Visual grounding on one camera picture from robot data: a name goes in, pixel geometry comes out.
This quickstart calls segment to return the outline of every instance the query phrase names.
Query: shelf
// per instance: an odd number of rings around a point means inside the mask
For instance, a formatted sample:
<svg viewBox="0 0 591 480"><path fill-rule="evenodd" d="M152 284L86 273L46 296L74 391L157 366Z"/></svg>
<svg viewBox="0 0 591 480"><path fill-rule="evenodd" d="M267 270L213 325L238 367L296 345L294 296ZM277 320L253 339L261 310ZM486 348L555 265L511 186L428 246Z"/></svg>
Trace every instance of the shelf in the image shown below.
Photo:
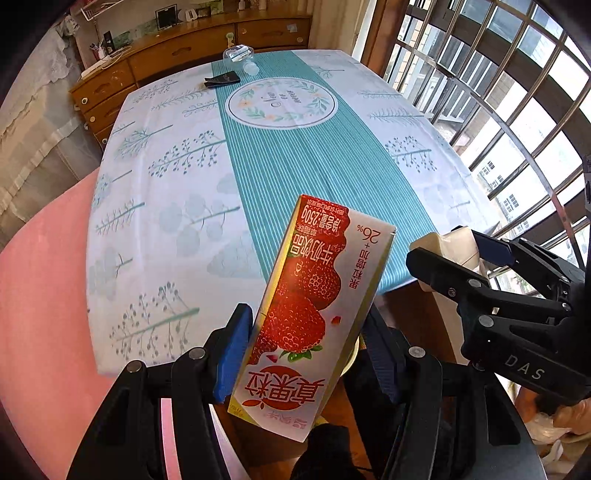
<svg viewBox="0 0 591 480"><path fill-rule="evenodd" d="M72 8L72 14L82 13L86 21L91 21L98 17L101 13L106 12L109 8L120 4L124 0L92 0L85 5L81 5L82 2L76 2L76 5Z"/></svg>

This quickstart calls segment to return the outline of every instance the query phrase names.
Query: pink chair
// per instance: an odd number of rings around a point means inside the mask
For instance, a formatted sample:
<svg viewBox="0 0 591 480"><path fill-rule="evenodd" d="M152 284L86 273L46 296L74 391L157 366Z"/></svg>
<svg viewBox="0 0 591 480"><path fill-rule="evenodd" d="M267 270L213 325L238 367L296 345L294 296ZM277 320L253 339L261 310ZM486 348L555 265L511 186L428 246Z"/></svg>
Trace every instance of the pink chair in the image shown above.
<svg viewBox="0 0 591 480"><path fill-rule="evenodd" d="M49 480L66 478L114 378L96 372L86 309L86 235L97 172L47 205L0 254L0 401ZM163 402L170 480L180 478Z"/></svg>

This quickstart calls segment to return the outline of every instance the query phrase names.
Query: wooden cabinet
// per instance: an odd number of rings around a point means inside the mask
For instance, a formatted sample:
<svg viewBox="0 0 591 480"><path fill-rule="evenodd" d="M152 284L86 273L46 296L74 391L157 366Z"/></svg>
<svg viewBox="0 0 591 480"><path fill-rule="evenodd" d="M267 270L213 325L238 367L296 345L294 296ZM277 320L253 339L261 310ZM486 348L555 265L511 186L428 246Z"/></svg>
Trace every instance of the wooden cabinet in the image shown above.
<svg viewBox="0 0 591 480"><path fill-rule="evenodd" d="M229 38L257 52L308 48L310 20L291 0L266 11L249 9L183 22L115 52L111 65L80 80L71 90L72 97L87 128L104 148L125 97L146 84L146 79L166 76L170 69L185 64L211 61L212 56L221 58Z"/></svg>
<svg viewBox="0 0 591 480"><path fill-rule="evenodd" d="M135 89L135 85L127 87L125 90L121 90L119 93L116 93L104 102L85 112L84 118L88 122L90 129L93 132L99 132L115 123L115 119L117 118L119 110L121 110L121 105L123 105L125 98Z"/></svg>
<svg viewBox="0 0 591 480"><path fill-rule="evenodd" d="M109 125L107 128L104 128L103 130L101 130L100 132L95 134L95 137L99 141L100 146L102 147L103 150L107 146L107 142L109 141L109 135L111 134L112 130L113 130L113 125Z"/></svg>
<svg viewBox="0 0 591 480"><path fill-rule="evenodd" d="M128 63L120 61L75 87L72 97L84 113L132 84L135 84L135 79Z"/></svg>
<svg viewBox="0 0 591 480"><path fill-rule="evenodd" d="M142 80L183 63L221 54L228 47L227 33L234 33L233 24L171 38L131 57L131 70L137 80Z"/></svg>
<svg viewBox="0 0 591 480"><path fill-rule="evenodd" d="M301 47L308 44L310 20L308 18L281 18L253 20L236 25L238 44L252 48L280 46Z"/></svg>

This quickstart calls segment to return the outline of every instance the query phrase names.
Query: juice box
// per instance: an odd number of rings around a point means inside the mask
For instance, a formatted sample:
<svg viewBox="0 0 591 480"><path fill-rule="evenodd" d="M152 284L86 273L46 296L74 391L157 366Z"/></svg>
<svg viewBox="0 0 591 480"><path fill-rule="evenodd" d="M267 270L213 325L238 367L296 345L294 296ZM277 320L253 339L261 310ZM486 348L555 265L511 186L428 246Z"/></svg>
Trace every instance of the juice box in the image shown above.
<svg viewBox="0 0 591 480"><path fill-rule="evenodd" d="M299 197L228 412L306 439L359 336L395 231L347 207Z"/></svg>

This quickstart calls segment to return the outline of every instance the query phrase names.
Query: circular logo print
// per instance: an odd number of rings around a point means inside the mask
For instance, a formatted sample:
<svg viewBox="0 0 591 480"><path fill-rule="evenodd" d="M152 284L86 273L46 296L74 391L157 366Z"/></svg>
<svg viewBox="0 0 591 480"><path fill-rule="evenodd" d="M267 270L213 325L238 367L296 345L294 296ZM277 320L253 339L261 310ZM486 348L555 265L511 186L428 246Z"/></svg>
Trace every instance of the circular logo print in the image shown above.
<svg viewBox="0 0 591 480"><path fill-rule="evenodd" d="M276 130L321 124L338 107L335 96L323 86L286 77L247 83L226 100L226 112L235 121Z"/></svg>

